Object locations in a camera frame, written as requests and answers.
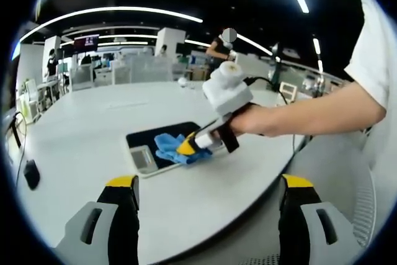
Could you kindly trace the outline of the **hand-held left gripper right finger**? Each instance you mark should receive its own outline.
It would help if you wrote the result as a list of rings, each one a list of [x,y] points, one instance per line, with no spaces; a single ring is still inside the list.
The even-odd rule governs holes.
[[[350,221],[309,180],[283,174],[282,181],[279,264],[354,263],[362,248]]]

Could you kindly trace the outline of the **person's right hand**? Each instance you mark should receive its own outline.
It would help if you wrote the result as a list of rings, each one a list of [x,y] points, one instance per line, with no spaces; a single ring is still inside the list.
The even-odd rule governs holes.
[[[277,112],[276,108],[249,104],[232,118],[230,128],[235,135],[247,133],[276,137],[280,135]]]

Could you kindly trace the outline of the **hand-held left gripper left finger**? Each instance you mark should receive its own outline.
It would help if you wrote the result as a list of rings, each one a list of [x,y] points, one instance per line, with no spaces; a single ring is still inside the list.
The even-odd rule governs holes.
[[[55,253],[65,264],[138,264],[139,178],[110,180],[65,225]]]

